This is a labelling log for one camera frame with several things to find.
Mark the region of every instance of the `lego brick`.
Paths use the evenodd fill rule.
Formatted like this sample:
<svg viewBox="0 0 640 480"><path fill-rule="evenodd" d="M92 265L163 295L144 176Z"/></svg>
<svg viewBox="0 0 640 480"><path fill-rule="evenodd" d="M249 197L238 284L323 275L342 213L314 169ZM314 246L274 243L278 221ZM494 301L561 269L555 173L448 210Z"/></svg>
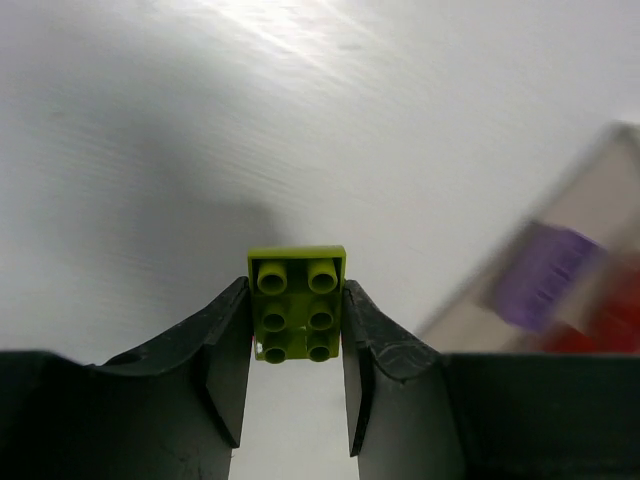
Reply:
<svg viewBox="0 0 640 480"><path fill-rule="evenodd" d="M337 357L345 249L255 248L248 263L256 359L277 364Z"/></svg>
<svg viewBox="0 0 640 480"><path fill-rule="evenodd" d="M496 313L526 330L545 330L560 300L600 252L601 247L574 230L541 226L498 283Z"/></svg>

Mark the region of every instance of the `purple object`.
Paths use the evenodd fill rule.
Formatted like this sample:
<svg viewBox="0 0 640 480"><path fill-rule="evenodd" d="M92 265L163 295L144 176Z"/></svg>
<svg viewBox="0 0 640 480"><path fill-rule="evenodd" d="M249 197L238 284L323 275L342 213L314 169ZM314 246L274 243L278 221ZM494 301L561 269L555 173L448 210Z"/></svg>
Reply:
<svg viewBox="0 0 640 480"><path fill-rule="evenodd" d="M541 226L500 280L495 310L507 323L540 332L552 313L602 247L574 230Z"/></svg>

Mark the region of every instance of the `lime green lego brick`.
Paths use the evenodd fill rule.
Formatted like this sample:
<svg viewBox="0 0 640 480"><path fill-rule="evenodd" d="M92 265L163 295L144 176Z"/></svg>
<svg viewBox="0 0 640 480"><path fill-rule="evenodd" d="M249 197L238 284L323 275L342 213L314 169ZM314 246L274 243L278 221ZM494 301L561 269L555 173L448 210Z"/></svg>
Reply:
<svg viewBox="0 0 640 480"><path fill-rule="evenodd" d="M249 251L248 263L256 358L282 363L337 357L345 249L257 248Z"/></svg>

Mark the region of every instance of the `lego stud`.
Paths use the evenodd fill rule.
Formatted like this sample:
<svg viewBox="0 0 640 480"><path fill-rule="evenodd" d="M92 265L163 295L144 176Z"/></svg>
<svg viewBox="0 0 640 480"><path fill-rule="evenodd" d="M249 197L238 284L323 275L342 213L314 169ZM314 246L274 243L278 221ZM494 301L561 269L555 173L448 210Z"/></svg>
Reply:
<svg viewBox="0 0 640 480"><path fill-rule="evenodd" d="M309 327L314 330L327 330L333 325L333 313L327 302L316 302L309 309Z"/></svg>
<svg viewBox="0 0 640 480"><path fill-rule="evenodd" d="M260 263L258 288L265 295L280 295L287 288L287 271L284 262L266 261Z"/></svg>
<svg viewBox="0 0 640 480"><path fill-rule="evenodd" d="M287 321L285 319L284 307L280 302L269 302L262 310L262 326L267 332L279 332Z"/></svg>
<svg viewBox="0 0 640 480"><path fill-rule="evenodd" d="M313 293L329 293L338 285L336 267L330 258L317 258L307 263L307 281Z"/></svg>
<svg viewBox="0 0 640 480"><path fill-rule="evenodd" d="M264 359L274 365L284 362L287 359L290 339L287 332L269 333L262 342Z"/></svg>
<svg viewBox="0 0 640 480"><path fill-rule="evenodd" d="M307 337L307 355L314 362L324 362L331 356L329 340L322 333L313 333Z"/></svg>

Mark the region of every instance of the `white surface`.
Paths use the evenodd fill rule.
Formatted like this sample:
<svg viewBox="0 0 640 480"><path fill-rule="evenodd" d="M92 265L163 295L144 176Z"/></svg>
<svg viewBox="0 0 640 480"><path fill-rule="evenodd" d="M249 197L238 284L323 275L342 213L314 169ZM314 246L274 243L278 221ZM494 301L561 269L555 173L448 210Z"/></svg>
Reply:
<svg viewBox="0 0 640 480"><path fill-rule="evenodd" d="M639 16L634 0L4 0L0 347L105 360L265 243L343 243L349 276L415 328L638 112ZM340 375L254 368L232 478L355 478Z"/></svg>

